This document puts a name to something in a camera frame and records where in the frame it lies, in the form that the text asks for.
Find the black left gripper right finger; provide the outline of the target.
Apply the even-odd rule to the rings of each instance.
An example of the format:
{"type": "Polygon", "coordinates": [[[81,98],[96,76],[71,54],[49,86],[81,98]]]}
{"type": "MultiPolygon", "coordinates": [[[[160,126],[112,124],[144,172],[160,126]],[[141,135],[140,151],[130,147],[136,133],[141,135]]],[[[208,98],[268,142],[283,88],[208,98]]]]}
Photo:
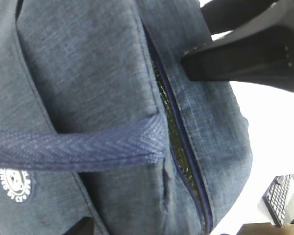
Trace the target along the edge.
{"type": "Polygon", "coordinates": [[[181,65],[192,81],[255,83],[294,93],[294,0],[281,3],[279,25],[256,35],[224,36],[188,51],[181,65]]]}

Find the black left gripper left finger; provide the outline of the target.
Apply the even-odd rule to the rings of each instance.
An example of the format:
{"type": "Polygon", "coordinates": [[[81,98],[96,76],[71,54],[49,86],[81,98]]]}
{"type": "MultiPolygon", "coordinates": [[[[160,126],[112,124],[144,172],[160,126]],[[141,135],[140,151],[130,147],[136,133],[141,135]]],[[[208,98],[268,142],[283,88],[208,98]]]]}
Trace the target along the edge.
{"type": "Polygon", "coordinates": [[[213,0],[201,8],[212,34],[233,30],[256,35],[279,25],[281,3],[277,0],[213,0]]]}

